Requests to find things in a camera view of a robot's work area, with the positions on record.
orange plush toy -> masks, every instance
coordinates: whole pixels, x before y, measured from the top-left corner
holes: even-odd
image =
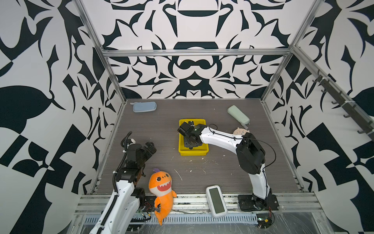
[[[171,176],[159,169],[153,169],[155,172],[149,180],[149,191],[157,196],[154,201],[154,207],[161,205],[161,211],[155,211],[159,224],[162,225],[162,220],[168,216],[171,209],[173,208],[173,197],[177,197],[177,194],[171,190]]]

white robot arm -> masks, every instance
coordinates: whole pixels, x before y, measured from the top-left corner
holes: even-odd
[[[152,142],[145,146],[127,143],[127,138],[121,142],[124,147],[124,156],[117,170],[113,172],[114,190],[106,205],[99,221],[90,234],[124,234],[131,222],[133,215],[143,207],[145,203],[145,192],[143,188],[135,188],[145,167],[145,162],[156,152]]]
[[[192,149],[203,143],[216,145],[230,150],[237,155],[240,167],[249,174],[253,187],[253,196],[243,203],[240,208],[244,211],[262,210],[268,206],[269,200],[273,200],[271,189],[267,184],[265,174],[265,151],[253,134],[233,135],[210,127],[184,122],[178,128],[178,132],[184,136],[184,146]]]
[[[206,127],[201,131],[200,139],[202,143],[216,145],[221,148],[228,149],[234,154],[236,154],[236,145],[241,142],[243,136],[228,134],[221,131],[212,130]],[[265,200],[270,190],[267,189],[269,185],[267,184],[264,167],[265,164],[261,163],[259,173],[256,172],[256,174],[248,174],[252,183],[253,194],[256,195],[258,198]]]

yellow plastic bin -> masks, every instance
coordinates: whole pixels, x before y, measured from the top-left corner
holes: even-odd
[[[181,119],[179,120],[179,126],[186,122],[193,121],[194,125],[204,124],[206,125],[205,119]],[[208,144],[204,144],[202,146],[194,147],[193,149],[189,149],[184,147],[184,140],[183,136],[179,134],[179,145],[178,151],[181,153],[181,156],[205,156],[209,152]]]

light blue pouch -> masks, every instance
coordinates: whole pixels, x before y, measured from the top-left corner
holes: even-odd
[[[157,104],[154,101],[135,102],[135,103],[131,103],[131,104],[133,105],[132,110],[135,113],[154,111],[157,108]]]

black and white pattern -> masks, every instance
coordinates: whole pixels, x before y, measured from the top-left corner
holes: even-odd
[[[285,48],[310,0],[84,0],[104,49]]]
[[[1,232],[59,233],[121,100],[70,0],[1,1],[0,21]]]
[[[112,57],[127,98],[260,98],[281,55]]]
[[[84,0],[104,49],[287,48],[309,0]],[[127,98],[262,96],[281,56],[111,58]]]
[[[373,116],[373,2],[326,0],[301,48]],[[339,231],[373,231],[374,143],[296,57],[266,103],[304,185]]]
[[[372,0],[326,0],[299,44],[371,116],[374,116],[373,19]]]

